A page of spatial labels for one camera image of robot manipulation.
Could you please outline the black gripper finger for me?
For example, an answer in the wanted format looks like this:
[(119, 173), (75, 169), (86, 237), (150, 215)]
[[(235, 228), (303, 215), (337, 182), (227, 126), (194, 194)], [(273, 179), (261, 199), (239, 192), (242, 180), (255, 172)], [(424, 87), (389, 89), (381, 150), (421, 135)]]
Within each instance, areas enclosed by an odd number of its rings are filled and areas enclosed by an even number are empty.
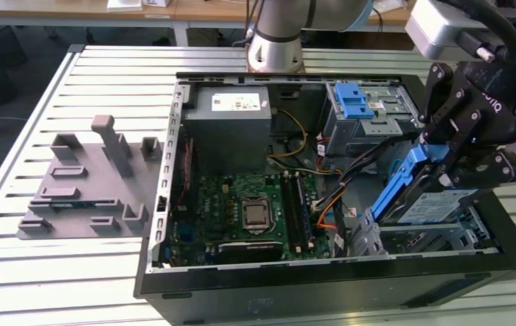
[(481, 157), (462, 156), (438, 177), (438, 183), (453, 189), (492, 189), (516, 183), (516, 155), (497, 149)]
[(418, 143), (433, 162), (485, 164), (489, 160), (489, 105), (469, 76), (481, 66), (480, 62), (460, 62), (456, 69), (441, 62), (430, 66)]

